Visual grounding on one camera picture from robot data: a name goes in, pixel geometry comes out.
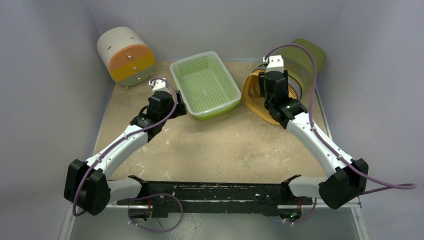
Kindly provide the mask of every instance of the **mesh basket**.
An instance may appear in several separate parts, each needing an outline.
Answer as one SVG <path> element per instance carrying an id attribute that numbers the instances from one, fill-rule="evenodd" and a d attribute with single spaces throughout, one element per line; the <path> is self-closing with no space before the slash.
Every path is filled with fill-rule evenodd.
<path id="1" fill-rule="evenodd" d="M 188 112 L 196 119 L 224 114 L 241 100 L 239 88 L 213 51 L 173 62 L 170 71 Z"/>

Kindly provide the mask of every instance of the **wooden tabletop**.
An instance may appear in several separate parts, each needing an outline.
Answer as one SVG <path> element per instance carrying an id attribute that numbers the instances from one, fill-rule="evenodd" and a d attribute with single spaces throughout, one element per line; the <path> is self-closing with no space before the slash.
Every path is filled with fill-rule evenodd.
<path id="1" fill-rule="evenodd" d="M 172 62 L 158 62 L 154 75 L 174 83 Z M 224 62 L 241 90 L 259 63 Z M 129 89 L 115 85 L 101 126 L 96 152 L 106 147 L 148 104 L 152 89 L 144 81 Z M 301 102 L 308 107 L 311 89 Z M 315 97 L 313 118 L 325 131 Z M 135 151 L 112 175 L 136 175 L 147 181 L 280 183 L 301 174 L 323 177 L 318 162 L 291 133 L 272 125 L 240 102 L 221 116 L 196 120 L 190 114 L 166 122 L 162 132 Z"/>

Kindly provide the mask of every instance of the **white wall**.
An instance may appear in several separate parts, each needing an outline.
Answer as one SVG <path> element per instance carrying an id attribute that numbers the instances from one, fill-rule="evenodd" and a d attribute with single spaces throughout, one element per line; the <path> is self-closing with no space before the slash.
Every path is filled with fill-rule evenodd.
<path id="1" fill-rule="evenodd" d="M 347 0 L 86 0 L 100 30 L 133 28 L 159 60 L 215 51 L 262 60 L 305 38 L 321 45 Z"/>
<path id="2" fill-rule="evenodd" d="M 0 238 L 57 239 L 112 89 L 81 0 L 0 1 Z"/>
<path id="3" fill-rule="evenodd" d="M 318 86 L 334 140 L 371 176 L 419 187 L 361 197 L 372 239 L 424 236 L 423 26 L 422 0 L 349 0 L 323 45 Z"/>

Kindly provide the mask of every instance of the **perforated basket bottom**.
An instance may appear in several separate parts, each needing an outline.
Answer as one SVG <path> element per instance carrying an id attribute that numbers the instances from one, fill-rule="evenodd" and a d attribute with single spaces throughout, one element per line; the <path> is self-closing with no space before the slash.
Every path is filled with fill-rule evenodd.
<path id="1" fill-rule="evenodd" d="M 202 112 L 230 101 L 220 80 L 212 69 L 182 77 L 181 88 L 193 112 Z"/>

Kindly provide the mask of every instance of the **plastic basket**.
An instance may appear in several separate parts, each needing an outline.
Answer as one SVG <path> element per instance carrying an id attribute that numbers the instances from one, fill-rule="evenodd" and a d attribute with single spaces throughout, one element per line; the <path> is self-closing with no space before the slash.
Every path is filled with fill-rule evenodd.
<path id="1" fill-rule="evenodd" d="M 198 120 L 227 113 L 242 94 L 216 52 L 208 51 L 173 62 L 172 77 L 188 112 Z"/>

